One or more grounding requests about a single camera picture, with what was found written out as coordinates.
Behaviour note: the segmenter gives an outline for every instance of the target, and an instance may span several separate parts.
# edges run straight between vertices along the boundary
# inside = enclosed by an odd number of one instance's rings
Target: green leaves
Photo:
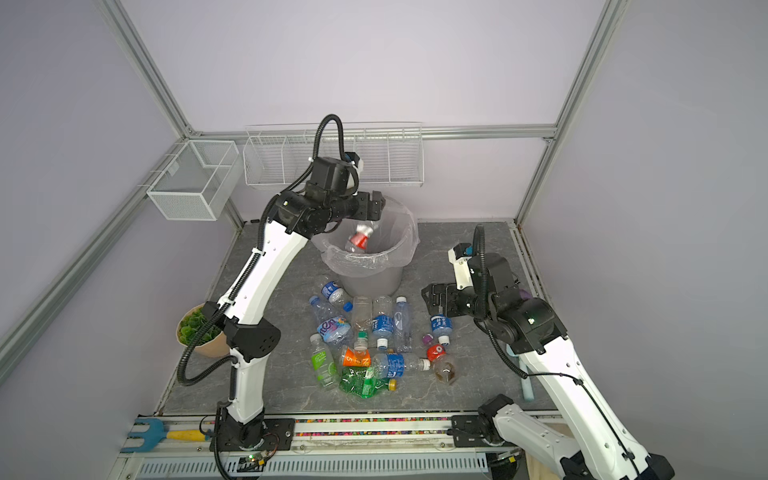
[[[203,315],[202,309],[195,310],[194,312],[185,316],[184,319],[181,320],[179,328],[179,342],[183,343],[184,345],[189,345],[189,342],[194,338],[197,331],[203,325],[205,325],[205,322],[206,318],[205,315]],[[220,329],[215,326],[211,327],[211,329],[208,330],[208,333],[203,335],[203,338],[200,340],[198,345],[203,345],[204,343],[210,342],[212,339],[215,339],[219,333],[221,333]]]

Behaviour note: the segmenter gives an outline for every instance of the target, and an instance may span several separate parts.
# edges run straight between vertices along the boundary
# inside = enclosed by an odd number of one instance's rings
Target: white wall
[[[541,138],[425,141],[424,185],[378,190],[419,219],[512,218],[545,146]],[[252,220],[276,192],[243,184],[232,199],[243,219]]]
[[[552,124],[603,0],[125,0],[192,125]]]
[[[175,140],[93,2],[0,4],[0,335]]]
[[[631,3],[524,227],[624,423],[678,478],[765,478],[768,4]]]
[[[91,0],[0,3],[0,335],[174,141]],[[0,385],[1,477],[105,478],[230,238],[145,203]]]

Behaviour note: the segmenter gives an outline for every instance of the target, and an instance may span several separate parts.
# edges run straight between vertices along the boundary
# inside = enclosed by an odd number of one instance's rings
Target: wire basket
[[[306,169],[316,125],[246,127],[245,182],[254,188],[282,187]],[[345,124],[344,149],[362,159],[360,183],[369,186],[421,186],[424,148],[421,124]],[[321,157],[339,157],[339,132],[331,123],[320,141]]]
[[[168,220],[216,220],[242,174],[235,142],[189,140],[147,195]]]

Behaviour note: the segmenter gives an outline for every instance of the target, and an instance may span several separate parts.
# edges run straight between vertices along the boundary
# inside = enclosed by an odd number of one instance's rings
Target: potted plant
[[[206,321],[207,319],[203,315],[203,306],[194,307],[179,322],[179,326],[176,328],[176,339],[181,345],[187,346]],[[217,357],[229,355],[230,347],[227,345],[227,338],[224,333],[214,326],[205,334],[194,351],[205,356]]]

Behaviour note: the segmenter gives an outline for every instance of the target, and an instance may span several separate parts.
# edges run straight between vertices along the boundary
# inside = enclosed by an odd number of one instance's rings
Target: bottle with green label
[[[339,387],[347,393],[368,399],[382,390],[395,390],[397,380],[374,378],[373,369],[370,367],[348,366],[342,371]]]
[[[326,388],[339,383],[339,372],[336,370],[336,364],[319,333],[310,337],[312,343],[312,367],[315,369],[315,376],[320,385]]]

